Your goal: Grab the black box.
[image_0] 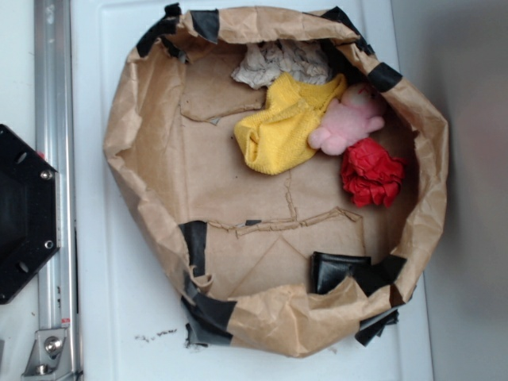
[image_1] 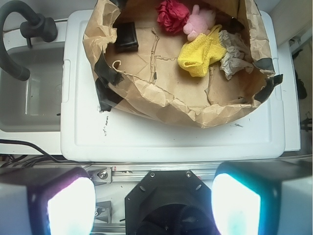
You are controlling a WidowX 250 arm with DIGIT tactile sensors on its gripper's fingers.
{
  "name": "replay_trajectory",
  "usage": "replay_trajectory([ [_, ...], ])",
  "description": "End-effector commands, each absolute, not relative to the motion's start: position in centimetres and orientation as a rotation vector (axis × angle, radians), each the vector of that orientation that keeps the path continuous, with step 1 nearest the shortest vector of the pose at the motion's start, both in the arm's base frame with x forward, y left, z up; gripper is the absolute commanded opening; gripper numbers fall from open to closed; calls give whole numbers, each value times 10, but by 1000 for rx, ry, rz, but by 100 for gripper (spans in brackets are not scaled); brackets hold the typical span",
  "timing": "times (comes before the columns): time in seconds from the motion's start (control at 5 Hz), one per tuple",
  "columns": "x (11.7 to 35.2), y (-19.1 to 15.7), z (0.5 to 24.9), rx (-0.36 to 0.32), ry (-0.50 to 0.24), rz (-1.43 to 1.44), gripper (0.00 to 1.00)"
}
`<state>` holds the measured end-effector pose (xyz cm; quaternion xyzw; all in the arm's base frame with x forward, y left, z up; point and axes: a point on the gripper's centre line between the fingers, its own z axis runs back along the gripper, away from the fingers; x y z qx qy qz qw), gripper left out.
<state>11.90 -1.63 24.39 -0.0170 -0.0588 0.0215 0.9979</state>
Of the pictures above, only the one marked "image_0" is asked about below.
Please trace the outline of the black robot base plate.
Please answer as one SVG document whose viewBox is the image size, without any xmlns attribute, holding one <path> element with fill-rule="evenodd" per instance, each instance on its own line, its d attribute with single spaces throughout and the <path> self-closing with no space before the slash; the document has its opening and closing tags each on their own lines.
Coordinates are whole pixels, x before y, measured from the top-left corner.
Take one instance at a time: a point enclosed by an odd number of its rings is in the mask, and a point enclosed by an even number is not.
<svg viewBox="0 0 508 381">
<path fill-rule="evenodd" d="M 10 303 L 59 249 L 58 172 L 1 126 L 1 304 Z"/>
</svg>

